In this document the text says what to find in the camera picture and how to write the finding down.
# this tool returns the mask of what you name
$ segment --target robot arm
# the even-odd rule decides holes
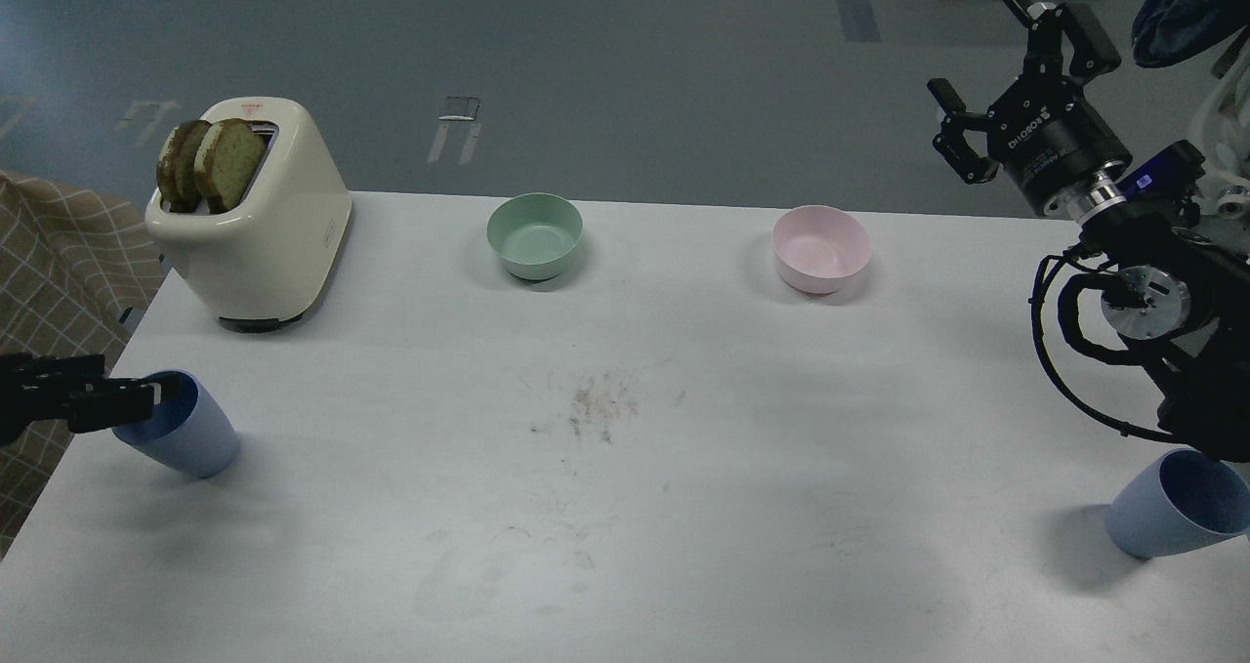
[[[75,434],[149,419],[152,405],[178,397],[180,387],[171,372],[141,379],[104,375],[104,355],[0,355],[0,447],[16,442],[40,419],[66,419]]]
[[[1241,399],[1250,389],[1250,265],[1195,230],[1202,155],[1178,141],[1124,176],[1131,155],[1082,90],[1120,64],[1106,31],[1084,6],[1005,1],[1029,29],[1020,76],[984,114],[969,113],[946,80],[930,80],[929,90],[946,113],[932,144],[964,181],[989,181],[1001,166],[1038,215],[1068,216],[1081,226],[1080,243],[1039,266],[1030,303],[1042,368],[1064,397],[1121,434],[1188,443],[1216,459],[1250,460]],[[1068,75],[1064,36],[1074,49]],[[969,130],[985,134],[988,155],[968,144]],[[1085,263],[1104,256],[1096,268]],[[1164,394],[1158,429],[1085,404],[1050,363],[1041,311],[1066,265],[1080,273],[1058,299],[1065,342],[1101,363],[1141,368]],[[1104,316],[1124,348],[1085,339],[1078,299],[1088,290],[1101,294]]]

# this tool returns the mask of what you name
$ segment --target cream toaster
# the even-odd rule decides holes
[[[316,301],[351,215],[351,198],[309,113],[290,99],[221,101],[201,116],[244,119],[266,141],[238,206],[175,213],[152,193],[149,234],[209,311],[236,330],[294,321]]]

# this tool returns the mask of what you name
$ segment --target brown fabric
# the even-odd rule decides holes
[[[0,353],[102,353],[111,368],[122,314],[146,309],[164,276],[128,201],[0,170]],[[62,422],[39,422],[0,448],[0,558],[69,440]]]

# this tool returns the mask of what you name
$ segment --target dirt mark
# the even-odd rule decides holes
[[[598,433],[599,440],[612,443],[612,428],[624,418],[638,417],[639,402],[634,379],[619,373],[586,378],[572,395],[569,428],[578,438]]]

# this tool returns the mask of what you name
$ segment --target black cable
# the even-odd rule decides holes
[[[1089,260],[1090,258],[1099,258],[1101,255],[1102,253],[1086,248],[1084,243],[1078,243],[1076,245],[1068,248],[1062,255],[1048,255],[1046,259],[1060,260],[1082,273],[1105,273],[1108,269],[1112,268],[1115,263],[1111,260],[1104,260],[1098,268],[1090,268],[1089,265],[1080,263],[1080,260]]]
[[[1050,263],[1058,263],[1058,264],[1051,269]],[[1080,397],[1076,397],[1075,392],[1072,392],[1071,388],[1068,387],[1068,383],[1064,382],[1064,378],[1059,374],[1059,369],[1055,368],[1055,364],[1050,360],[1050,354],[1046,352],[1046,343],[1044,340],[1044,332],[1041,323],[1042,320],[1041,311],[1042,306],[1046,303],[1046,295],[1049,294],[1051,285],[1055,283],[1055,278],[1059,276],[1059,273],[1062,270],[1064,265],[1072,265],[1072,260],[1064,255],[1048,255],[1042,258],[1041,263],[1038,264],[1038,274],[1034,276],[1032,296],[1029,298],[1029,306],[1032,321],[1032,345],[1038,352],[1038,362],[1041,363],[1041,369],[1046,373],[1046,378],[1049,378],[1050,383],[1055,385],[1055,389],[1059,390],[1059,394],[1064,395],[1064,399],[1066,399],[1078,409],[1080,409],[1086,417],[1094,419],[1095,422],[1099,422],[1100,424],[1115,429],[1116,432],[1120,433],[1120,435],[1125,437],[1131,435],[1146,440],[1155,440],[1159,443],[1185,443],[1184,440],[1174,435],[1170,435],[1166,432],[1146,429],[1136,424],[1112,418],[1108,414],[1099,412],[1098,409],[1094,409],[1089,404],[1085,404],[1085,402],[1082,402]]]
[[[1076,353],[1092,358],[1104,365],[1140,367],[1142,360],[1140,352],[1131,348],[1108,348],[1085,338],[1080,319],[1080,295],[1085,290],[1102,291],[1102,299],[1115,306],[1145,306],[1144,301],[1130,293],[1124,280],[1115,275],[1105,273],[1072,275],[1059,293],[1059,330],[1064,334],[1064,343]]]

